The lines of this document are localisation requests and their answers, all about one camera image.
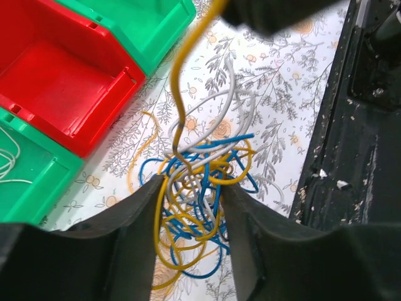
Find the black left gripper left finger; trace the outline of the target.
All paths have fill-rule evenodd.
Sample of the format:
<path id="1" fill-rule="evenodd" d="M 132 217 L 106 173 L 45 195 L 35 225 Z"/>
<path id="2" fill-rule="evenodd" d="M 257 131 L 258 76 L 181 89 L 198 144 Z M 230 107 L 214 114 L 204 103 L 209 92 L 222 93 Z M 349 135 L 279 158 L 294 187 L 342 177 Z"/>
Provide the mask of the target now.
<path id="1" fill-rule="evenodd" d="M 1 225 L 2 300 L 148 300 L 164 179 L 65 231 Z"/>

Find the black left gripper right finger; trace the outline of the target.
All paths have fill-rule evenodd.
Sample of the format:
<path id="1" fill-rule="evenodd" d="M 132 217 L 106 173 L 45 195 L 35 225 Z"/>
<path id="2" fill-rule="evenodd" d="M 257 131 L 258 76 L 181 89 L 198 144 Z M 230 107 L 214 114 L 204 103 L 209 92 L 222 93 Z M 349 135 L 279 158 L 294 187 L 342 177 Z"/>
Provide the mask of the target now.
<path id="1" fill-rule="evenodd" d="M 399 300 L 400 225 L 316 230 L 222 189 L 239 300 Z"/>

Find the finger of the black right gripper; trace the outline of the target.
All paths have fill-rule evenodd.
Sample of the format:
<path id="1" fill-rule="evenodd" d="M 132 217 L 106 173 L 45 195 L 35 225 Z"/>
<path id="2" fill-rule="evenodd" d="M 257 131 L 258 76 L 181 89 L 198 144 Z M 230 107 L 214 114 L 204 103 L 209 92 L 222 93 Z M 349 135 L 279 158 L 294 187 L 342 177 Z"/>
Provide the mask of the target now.
<path id="1" fill-rule="evenodd" d="M 277 33 L 335 5 L 336 0 L 232 0 L 221 14 L 233 26 Z"/>

